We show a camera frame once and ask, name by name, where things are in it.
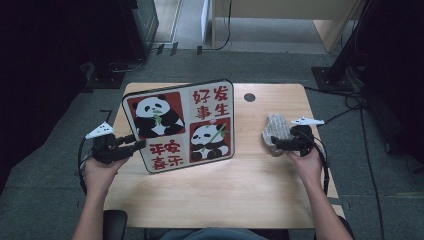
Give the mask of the light wooden cabinet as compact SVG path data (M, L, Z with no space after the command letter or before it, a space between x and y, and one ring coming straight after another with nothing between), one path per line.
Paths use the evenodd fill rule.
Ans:
M345 27L358 19L366 0L207 0L212 46L218 17L312 20L327 52L333 52Z

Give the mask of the dark computer tower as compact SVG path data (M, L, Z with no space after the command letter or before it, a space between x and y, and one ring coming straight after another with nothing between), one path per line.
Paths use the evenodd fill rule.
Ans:
M120 0L131 51L135 59L146 59L159 26L154 0Z

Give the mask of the person's left hand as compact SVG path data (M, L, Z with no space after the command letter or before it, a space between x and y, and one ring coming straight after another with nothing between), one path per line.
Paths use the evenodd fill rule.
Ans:
M88 196L106 196L119 169L125 165L128 158L104 164L94 158L90 158L85 163L84 180L87 187Z

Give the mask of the black metal stand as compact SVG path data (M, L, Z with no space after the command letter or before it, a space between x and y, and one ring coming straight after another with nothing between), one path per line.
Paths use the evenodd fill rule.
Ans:
M312 67L318 89L321 91L352 91L351 80L346 77L346 70L358 59L365 56L359 52L359 37L363 25L367 23L370 14L373 12L374 0L357 0L356 8L349 12L349 18L352 18L357 10L360 10L360 16L357 25L353 28L346 45L342 48L339 56L331 67Z

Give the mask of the grey floor tape piece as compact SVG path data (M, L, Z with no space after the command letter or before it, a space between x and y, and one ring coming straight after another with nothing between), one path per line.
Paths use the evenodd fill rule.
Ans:
M330 199L330 202L333 205L341 206L343 209L349 209L350 208L349 202L347 200L343 200L341 198L332 197Z

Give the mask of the grey patterned cloth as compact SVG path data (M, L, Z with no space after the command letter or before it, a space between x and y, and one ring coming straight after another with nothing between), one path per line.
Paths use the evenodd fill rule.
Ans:
M282 114L269 114L267 116L267 124L262 131L263 141L270 150L271 155L280 156L284 151L276 147L271 141L272 137L276 137L279 140L289 140L292 138L288 121Z

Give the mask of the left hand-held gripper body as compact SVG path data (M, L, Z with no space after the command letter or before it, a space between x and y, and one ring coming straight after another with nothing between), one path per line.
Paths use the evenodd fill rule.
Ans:
M86 139L93 140L92 156L97 161L111 164L133 155L131 146L124 142L126 136L117 138L114 132L112 126L103 122L85 136Z

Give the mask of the person's right hand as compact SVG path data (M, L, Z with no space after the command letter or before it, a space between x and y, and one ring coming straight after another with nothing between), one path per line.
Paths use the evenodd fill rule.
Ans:
M286 155L293 161L296 171L305 186L321 186L322 164L319 153L312 149L306 156L298 156L294 152Z

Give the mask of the square panda picture board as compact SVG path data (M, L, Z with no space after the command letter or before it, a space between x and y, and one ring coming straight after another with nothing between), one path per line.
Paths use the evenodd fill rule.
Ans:
M122 107L146 170L166 172L235 153L234 86L227 79L130 92Z

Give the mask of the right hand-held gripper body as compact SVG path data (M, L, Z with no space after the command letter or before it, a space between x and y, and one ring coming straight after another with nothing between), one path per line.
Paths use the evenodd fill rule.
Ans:
M296 145L295 151L299 151L301 156L306 156L315 146L311 126L323 125L324 121L303 116L292 120L291 123L293 126L290 129L290 134L293 136L293 141Z

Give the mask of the person's blue-grey trousers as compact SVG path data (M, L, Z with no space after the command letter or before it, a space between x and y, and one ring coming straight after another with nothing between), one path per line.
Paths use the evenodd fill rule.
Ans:
M203 228L169 230L159 240L267 240L247 229Z

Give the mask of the black stand base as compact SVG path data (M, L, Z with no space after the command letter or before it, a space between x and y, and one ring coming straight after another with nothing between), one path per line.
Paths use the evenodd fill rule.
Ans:
M88 78L86 87L90 89L119 89L125 73L114 70L108 64L93 63L94 70Z

